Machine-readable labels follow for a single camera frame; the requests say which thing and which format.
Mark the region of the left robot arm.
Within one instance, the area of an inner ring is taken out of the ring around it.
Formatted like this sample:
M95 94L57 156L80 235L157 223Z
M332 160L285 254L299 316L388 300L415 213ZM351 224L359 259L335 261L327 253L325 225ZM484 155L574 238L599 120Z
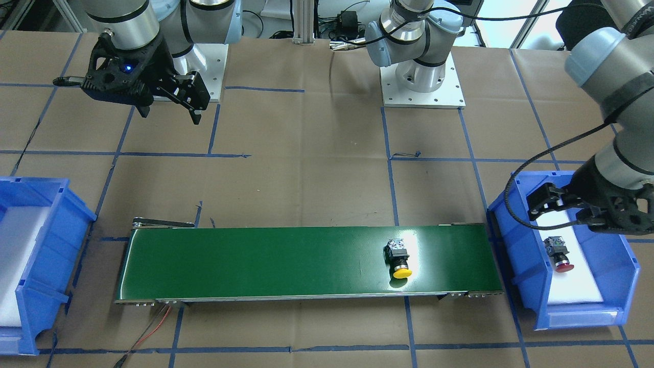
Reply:
M552 231L586 225L607 234L652 234L652 2L603 1L615 28L591 31L565 61L565 71L600 108L603 122L554 145L528 164L612 124L622 130L577 169L569 184L545 182L527 197L528 219L517 215L509 192L521 165L502 195L511 217L527 228ZM430 93L440 86L446 59L467 14L445 1L392 1L366 26L364 41L379 67L405 65L406 87Z

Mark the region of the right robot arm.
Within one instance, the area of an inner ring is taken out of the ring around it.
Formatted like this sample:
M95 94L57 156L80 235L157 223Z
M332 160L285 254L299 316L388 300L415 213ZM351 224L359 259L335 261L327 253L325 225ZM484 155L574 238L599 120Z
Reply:
M99 31L84 77L66 77L100 102L131 105L149 115L154 98L187 110L194 124L210 102L197 44L242 37L240 1L84 1Z

